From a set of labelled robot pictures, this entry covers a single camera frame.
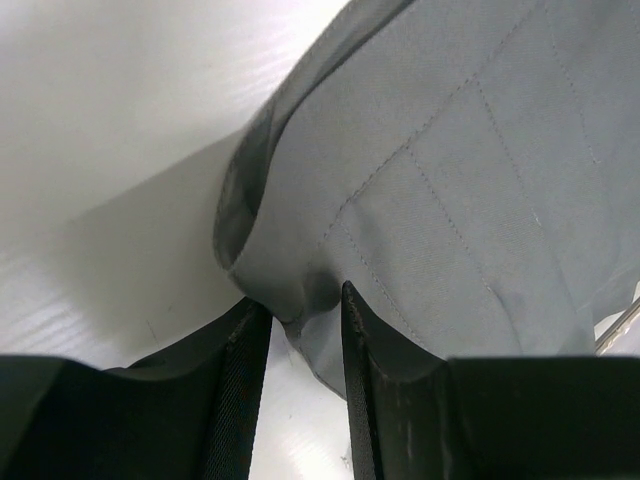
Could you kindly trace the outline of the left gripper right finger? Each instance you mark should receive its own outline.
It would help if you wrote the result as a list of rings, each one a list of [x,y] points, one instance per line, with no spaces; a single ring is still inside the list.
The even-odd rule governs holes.
[[[358,479],[635,479],[634,357],[443,360],[342,288]]]

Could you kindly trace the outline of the grey pleated skirt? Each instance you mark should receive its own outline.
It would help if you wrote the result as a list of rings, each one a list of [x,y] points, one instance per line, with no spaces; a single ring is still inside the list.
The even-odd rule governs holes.
[[[442,358],[593,353],[639,280],[638,3],[349,3],[255,116],[213,244],[338,394],[345,282]]]

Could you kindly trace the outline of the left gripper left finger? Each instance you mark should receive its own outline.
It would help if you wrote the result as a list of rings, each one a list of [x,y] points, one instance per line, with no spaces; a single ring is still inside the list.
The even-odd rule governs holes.
[[[245,479],[272,317],[243,299],[129,367],[1,359],[5,479]]]

